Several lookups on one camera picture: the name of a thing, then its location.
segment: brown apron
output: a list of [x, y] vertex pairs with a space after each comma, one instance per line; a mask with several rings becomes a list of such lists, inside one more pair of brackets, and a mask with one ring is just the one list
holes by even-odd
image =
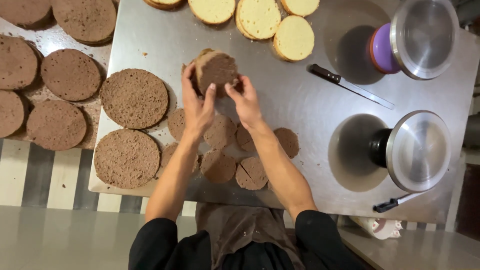
[[304, 270], [298, 249], [288, 238], [283, 210], [197, 203], [197, 232], [206, 230], [212, 247], [212, 270], [221, 269], [226, 255], [251, 241], [273, 243], [285, 250], [295, 270]]

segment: hand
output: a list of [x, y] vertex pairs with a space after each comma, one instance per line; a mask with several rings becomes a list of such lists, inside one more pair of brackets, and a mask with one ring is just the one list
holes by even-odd
[[185, 131], [183, 136], [192, 135], [199, 139], [212, 125], [215, 115], [215, 84], [211, 84], [205, 93], [205, 100], [200, 100], [192, 87], [190, 77], [195, 70], [191, 63], [181, 77], [183, 109], [185, 111]]
[[237, 114], [240, 122], [247, 129], [251, 131], [257, 125], [263, 122], [260, 106], [258, 105], [257, 91], [253, 88], [250, 79], [247, 76], [241, 75], [239, 79], [243, 83], [243, 94], [237, 92], [231, 84], [225, 84], [225, 90], [237, 107]]

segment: metal countertop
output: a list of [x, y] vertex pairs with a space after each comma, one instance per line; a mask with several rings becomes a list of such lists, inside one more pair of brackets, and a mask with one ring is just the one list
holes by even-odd
[[[166, 12], [151, 8], [142, 0], [122, 0], [108, 75], [125, 68], [151, 71], [168, 84], [178, 106], [183, 107], [181, 64], [189, 63], [202, 49], [220, 49], [235, 57], [239, 72], [251, 78], [270, 127], [286, 127], [298, 134], [300, 153], [293, 162], [308, 180], [320, 211], [444, 223], [479, 64], [480, 39], [461, 30], [451, 67], [431, 81], [415, 81], [403, 73], [383, 75], [365, 58], [365, 44], [375, 28], [390, 21], [398, 3], [322, 0], [318, 10], [306, 17], [315, 32], [313, 54], [303, 61], [289, 63], [275, 56], [271, 40], [252, 42], [242, 36], [233, 19], [220, 26], [208, 26], [194, 17], [188, 4]], [[313, 63], [394, 103], [395, 109], [384, 108], [308, 73], [307, 65]], [[217, 101], [216, 109], [239, 122], [232, 100]], [[372, 205], [406, 192], [394, 184], [386, 169], [363, 159], [359, 154], [362, 149], [352, 150], [356, 149], [354, 142], [364, 141], [383, 127], [394, 127], [414, 110], [431, 110], [448, 126], [452, 138], [449, 170], [426, 194], [386, 213], [374, 213]], [[105, 117], [102, 111], [100, 125], [108, 122]], [[97, 139], [109, 131], [100, 127]], [[166, 121], [149, 133], [162, 144], [172, 141]], [[205, 143], [200, 150], [208, 150]], [[240, 153], [237, 149], [229, 151]], [[134, 194], [115, 189], [104, 192]], [[211, 184], [197, 177], [192, 180], [186, 199], [281, 207], [266, 187], [251, 192], [241, 189], [234, 179], [227, 184]]]

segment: person's left hand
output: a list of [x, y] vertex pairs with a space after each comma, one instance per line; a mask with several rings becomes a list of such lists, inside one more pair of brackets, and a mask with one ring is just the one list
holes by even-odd
[[215, 109], [215, 84], [210, 84], [205, 93], [205, 100], [198, 98], [193, 89], [190, 77], [195, 70], [195, 63], [191, 63], [181, 77], [183, 109], [185, 112], [185, 131], [183, 136], [192, 135], [199, 139], [212, 125]]

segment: black sleeve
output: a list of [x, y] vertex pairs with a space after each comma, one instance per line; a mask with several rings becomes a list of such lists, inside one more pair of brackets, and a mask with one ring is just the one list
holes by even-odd
[[147, 222], [130, 248], [128, 269], [163, 269], [177, 243], [175, 222], [165, 218]]
[[303, 258], [304, 263], [319, 259], [327, 269], [364, 269], [342, 243], [335, 222], [325, 213], [301, 212], [295, 221], [295, 235], [300, 251], [307, 250], [306, 256], [316, 257]]

